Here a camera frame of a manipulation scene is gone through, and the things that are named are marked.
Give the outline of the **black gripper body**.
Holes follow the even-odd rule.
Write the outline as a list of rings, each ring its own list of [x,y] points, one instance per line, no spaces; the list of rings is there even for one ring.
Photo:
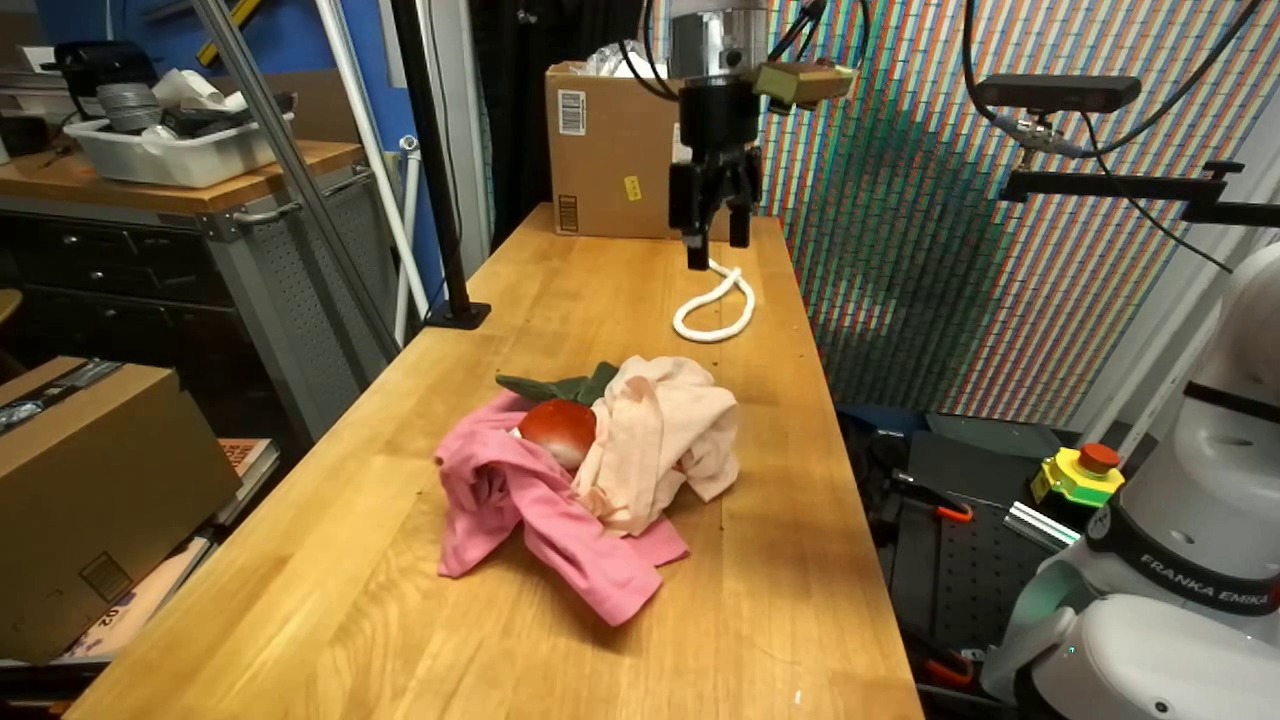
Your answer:
[[[670,220],[688,225],[693,199],[713,220],[739,192],[761,199],[757,92],[749,81],[685,83],[678,94],[688,158],[670,166]]]

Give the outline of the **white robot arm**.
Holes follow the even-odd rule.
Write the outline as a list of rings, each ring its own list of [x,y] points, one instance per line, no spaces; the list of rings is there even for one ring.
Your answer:
[[[749,245],[761,199],[761,144],[753,86],[761,42],[749,0],[670,17],[670,74],[685,158],[670,166],[670,225],[685,234],[688,262],[710,269],[710,225],[730,211],[730,245]]]

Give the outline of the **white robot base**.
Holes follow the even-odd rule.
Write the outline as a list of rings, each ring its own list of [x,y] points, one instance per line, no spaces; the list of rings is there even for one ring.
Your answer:
[[[1174,436],[1020,586],[980,686],[1054,720],[1280,720],[1280,247],[1230,278]]]

